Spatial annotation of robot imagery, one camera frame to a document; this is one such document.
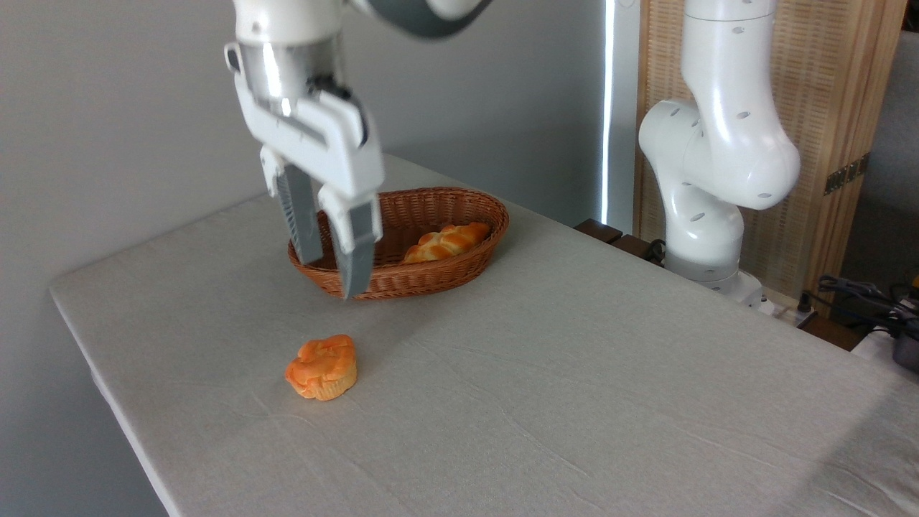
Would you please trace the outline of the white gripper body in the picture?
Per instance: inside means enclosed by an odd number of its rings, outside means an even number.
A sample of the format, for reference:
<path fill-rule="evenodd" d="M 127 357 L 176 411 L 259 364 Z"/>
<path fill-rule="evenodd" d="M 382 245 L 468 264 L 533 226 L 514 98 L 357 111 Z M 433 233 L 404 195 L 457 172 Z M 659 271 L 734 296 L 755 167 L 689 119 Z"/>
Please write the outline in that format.
<path fill-rule="evenodd" d="M 374 196 L 384 181 L 380 142 L 360 111 L 331 92 L 288 102 L 287 115 L 257 104 L 242 73 L 234 73 L 244 121 L 259 143 L 346 200 Z"/>

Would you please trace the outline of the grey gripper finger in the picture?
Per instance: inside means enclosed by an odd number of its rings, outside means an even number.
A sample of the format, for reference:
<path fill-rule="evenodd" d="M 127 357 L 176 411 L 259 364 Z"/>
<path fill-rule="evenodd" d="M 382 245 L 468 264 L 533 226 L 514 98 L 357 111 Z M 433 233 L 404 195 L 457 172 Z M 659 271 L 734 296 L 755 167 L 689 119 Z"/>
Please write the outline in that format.
<path fill-rule="evenodd" d="M 383 236 L 378 194 L 370 191 L 345 197 L 325 185 L 319 190 L 318 200 L 332 230 L 342 298 L 357 297 L 370 287 L 375 246 Z"/>
<path fill-rule="evenodd" d="M 261 148 L 260 163 L 269 195 L 280 203 L 299 263 L 318 261 L 324 250 L 311 179 L 266 145 Z"/>

